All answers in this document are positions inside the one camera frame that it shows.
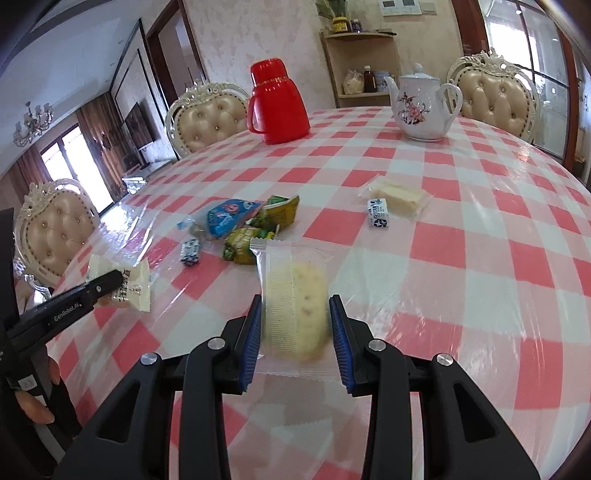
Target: snack package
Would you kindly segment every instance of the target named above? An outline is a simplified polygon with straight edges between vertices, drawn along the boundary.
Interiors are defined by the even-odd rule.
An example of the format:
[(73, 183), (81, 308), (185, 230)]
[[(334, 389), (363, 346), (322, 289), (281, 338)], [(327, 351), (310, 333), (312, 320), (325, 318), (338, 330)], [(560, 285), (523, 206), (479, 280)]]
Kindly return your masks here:
[(251, 239), (273, 238), (275, 233), (253, 226), (244, 226), (234, 230), (224, 242), (222, 258), (242, 265), (254, 265), (256, 258), (251, 252)]
[(360, 187), (359, 196), (365, 200), (385, 199), (389, 212), (411, 218), (418, 216), (432, 197), (425, 190), (400, 185), (385, 175)]
[(303, 244), (268, 239), (251, 240), (251, 251), (263, 301), (256, 371), (338, 381), (328, 307), (330, 255)]
[(293, 198), (273, 195), (269, 197), (259, 212), (247, 221), (247, 224), (279, 233), (295, 221), (299, 204), (299, 195)]
[(242, 226), (255, 216), (262, 206), (261, 202), (247, 200), (226, 200), (207, 213), (207, 228), (214, 238), (222, 238)]
[(363, 93), (363, 73), (357, 70), (349, 70), (343, 79), (343, 93), (345, 95), (355, 95)]
[(388, 204), (386, 199), (368, 200), (369, 224), (378, 228), (388, 226)]
[(185, 267), (191, 267), (199, 261), (201, 246), (199, 238), (185, 240), (181, 244), (181, 262)]
[(135, 267), (121, 265), (100, 255), (91, 255), (88, 262), (87, 280), (94, 280), (111, 270), (119, 270), (123, 274), (123, 285), (110, 295), (99, 299), (102, 306), (113, 306), (122, 309), (135, 309), (141, 312), (150, 311), (150, 266), (144, 258)]

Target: packaged bread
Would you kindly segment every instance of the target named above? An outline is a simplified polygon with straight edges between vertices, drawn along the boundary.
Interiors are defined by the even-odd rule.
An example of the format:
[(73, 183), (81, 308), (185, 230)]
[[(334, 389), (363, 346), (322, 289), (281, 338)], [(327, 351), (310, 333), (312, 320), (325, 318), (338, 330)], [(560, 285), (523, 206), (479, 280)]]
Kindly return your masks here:
[(388, 212), (403, 217), (419, 215), (431, 198), (425, 190), (401, 185), (384, 175), (360, 187), (359, 196), (366, 200), (385, 199)]
[(261, 280), (262, 342), (257, 371), (273, 375), (335, 380), (328, 252), (309, 245), (251, 240)]
[(99, 299), (102, 306), (129, 308), (141, 312), (150, 311), (150, 265), (144, 258), (135, 267), (121, 265), (100, 255), (91, 255), (88, 262), (87, 280), (94, 280), (112, 270), (123, 274), (123, 285)]

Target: red thermos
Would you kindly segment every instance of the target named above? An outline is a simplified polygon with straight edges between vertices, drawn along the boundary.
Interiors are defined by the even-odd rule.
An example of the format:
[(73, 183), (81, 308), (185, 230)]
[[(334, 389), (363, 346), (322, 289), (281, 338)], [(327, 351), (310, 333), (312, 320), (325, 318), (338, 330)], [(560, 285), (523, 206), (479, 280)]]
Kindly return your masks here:
[[(283, 62), (280, 59), (258, 61), (251, 67), (251, 76), (255, 87), (248, 103), (248, 129), (262, 134), (267, 144), (305, 137), (310, 132), (308, 114)], [(258, 129), (253, 125), (253, 118)]]

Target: chair back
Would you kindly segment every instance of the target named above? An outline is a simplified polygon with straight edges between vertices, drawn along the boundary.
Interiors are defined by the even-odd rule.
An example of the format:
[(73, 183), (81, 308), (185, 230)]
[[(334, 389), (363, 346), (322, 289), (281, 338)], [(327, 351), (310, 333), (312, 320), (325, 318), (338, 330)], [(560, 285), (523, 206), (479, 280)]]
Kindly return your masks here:
[(181, 158), (246, 130), (249, 95), (233, 83), (195, 84), (168, 110), (166, 133)]
[(540, 98), (534, 82), (519, 67), (494, 50), (481, 52), (455, 62), (447, 81), (464, 94), (463, 116), (533, 142)]
[(77, 181), (31, 183), (14, 227), (27, 273), (55, 287), (99, 223), (96, 208)]

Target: ornate chair frame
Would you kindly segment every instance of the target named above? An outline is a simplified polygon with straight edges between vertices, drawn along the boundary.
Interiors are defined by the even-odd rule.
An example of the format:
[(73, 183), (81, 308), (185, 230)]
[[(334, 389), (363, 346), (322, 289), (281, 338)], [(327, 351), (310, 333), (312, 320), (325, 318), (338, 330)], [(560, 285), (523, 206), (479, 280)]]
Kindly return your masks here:
[(39, 262), (35, 260), (27, 243), (24, 241), (25, 231), (30, 220), (43, 212), (55, 195), (64, 189), (72, 190), (73, 193), (80, 196), (82, 203), (91, 214), (90, 220), (95, 229), (100, 224), (99, 213), (90, 200), (88, 193), (86, 193), (86, 190), (76, 180), (60, 179), (49, 183), (42, 183), (40, 185), (31, 183), (29, 188), (29, 194), (25, 195), (24, 203), (22, 204), (17, 221), (14, 225), (14, 238), (17, 246), (17, 253), (26, 266), (24, 274), (32, 274), (45, 286), (55, 287), (59, 282), (60, 277), (39, 264)]
[(250, 95), (248, 95), (248, 92), (245, 89), (234, 83), (210, 82), (205, 83), (204, 85), (199, 85), (197, 82), (195, 82), (192, 87), (188, 87), (187, 91), (170, 106), (165, 120), (166, 134), (168, 135), (168, 140), (170, 140), (174, 151), (181, 158), (192, 155), (193, 152), (187, 148), (187, 145), (183, 142), (183, 139), (178, 134), (177, 117), (179, 113), (184, 108), (189, 108), (194, 105), (203, 105), (204, 103), (207, 103), (223, 94), (235, 96), (248, 110), (248, 101), (250, 100)]
[[(526, 142), (532, 143), (540, 120), (541, 104), (535, 83), (530, 80), (523, 69), (506, 61), (502, 55), (497, 55), (493, 48), (489, 54), (482, 51), (476, 55), (458, 59), (449, 69), (447, 81), (459, 86), (462, 75), (469, 70), (478, 70), (493, 77), (513, 79), (522, 85), (523, 91), (530, 102), (530, 113), (519, 137)], [(450, 101), (452, 107), (454, 107), (454, 100)]]

